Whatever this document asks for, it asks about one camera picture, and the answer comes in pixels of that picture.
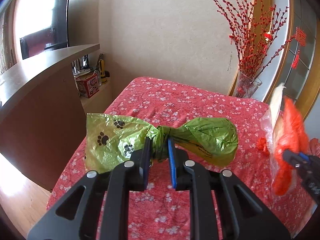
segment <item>metal screw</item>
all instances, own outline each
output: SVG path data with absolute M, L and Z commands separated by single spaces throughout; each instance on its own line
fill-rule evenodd
M 133 165 L 134 165 L 134 162 L 133 162 L 133 161 L 126 161 L 126 162 L 124 163 L 124 166 L 127 167 L 127 168 L 130 168 L 130 167 L 132 167 Z
M 97 176 L 97 172 L 96 171 L 89 171 L 88 173 L 87 173 L 87 177 L 88 178 L 94 178 L 95 176 Z
M 232 176 L 232 172 L 230 170 L 224 170 L 222 171 L 222 175 L 229 178 Z
M 193 167 L 195 165 L 195 162 L 193 160 L 187 160 L 184 165 L 187 167 Z

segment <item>white wall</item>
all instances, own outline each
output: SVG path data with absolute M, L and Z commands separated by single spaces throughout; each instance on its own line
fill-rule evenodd
M 277 9 L 281 8 L 282 11 L 285 10 L 286 6 L 289 6 L 289 0 L 274 0 L 274 3 L 277 5 Z M 288 9 L 288 13 L 286 14 L 289 19 L 290 8 Z M 289 31 L 289 20 L 280 28 L 277 34 L 277 38 L 274 40 L 272 45 L 269 47 L 267 56 L 265 57 L 262 65 L 265 65 L 269 62 L 271 57 L 274 55 L 275 51 L 281 47 L 282 44 L 287 39 L 287 34 Z M 257 89 L 257 91 L 253 94 L 253 98 L 263 101 L 271 87 L 271 84 L 276 76 L 278 68 L 280 66 L 280 61 L 283 56 L 284 50 L 279 53 L 279 56 L 275 57 L 272 62 L 263 70 L 260 74 L 259 79 L 262 81 L 262 85 Z
M 318 96 L 309 115 L 305 119 L 304 127 L 310 140 L 312 138 L 320 139 L 320 96 Z
M 70 44 L 100 43 L 114 97 L 139 76 L 228 93 L 238 65 L 229 34 L 227 21 L 212 0 L 69 4 Z

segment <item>wooden floor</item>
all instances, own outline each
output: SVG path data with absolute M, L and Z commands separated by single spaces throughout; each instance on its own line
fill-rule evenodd
M 0 205 L 25 238 L 46 212 L 50 194 L 26 178 L 0 154 Z

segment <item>paw print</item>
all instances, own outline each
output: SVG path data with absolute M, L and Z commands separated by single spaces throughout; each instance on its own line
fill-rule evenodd
M 124 126 L 124 122 L 123 121 L 117 121 L 115 120 L 115 122 L 113 123 L 117 128 L 123 129 Z
M 127 144 L 124 146 L 124 156 L 125 157 L 130 157 L 131 154 L 134 152 L 134 148 L 132 146 L 132 144 Z
M 106 145 L 107 141 L 108 141 L 109 137 L 107 135 L 104 135 L 103 132 L 100 133 L 100 135 L 98 136 L 98 140 L 97 142 L 99 143 L 99 146 Z

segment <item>red plastic bag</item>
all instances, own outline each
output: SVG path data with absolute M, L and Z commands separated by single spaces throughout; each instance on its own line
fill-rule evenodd
M 320 143 L 319 139 L 313 138 L 309 142 L 309 151 L 308 154 L 320 156 Z
M 288 149 L 294 153 L 307 153 L 309 148 L 308 136 L 304 132 L 303 119 L 295 108 L 292 100 L 284 97 L 284 132 L 279 138 L 274 158 L 277 161 L 278 170 L 272 182 L 272 189 L 275 195 L 284 195 L 292 184 L 293 167 L 282 159 L 282 153 Z
M 257 141 L 256 147 L 258 150 L 262 151 L 265 156 L 269 157 L 270 152 L 268 150 L 266 138 L 264 138 L 264 137 L 259 138 Z

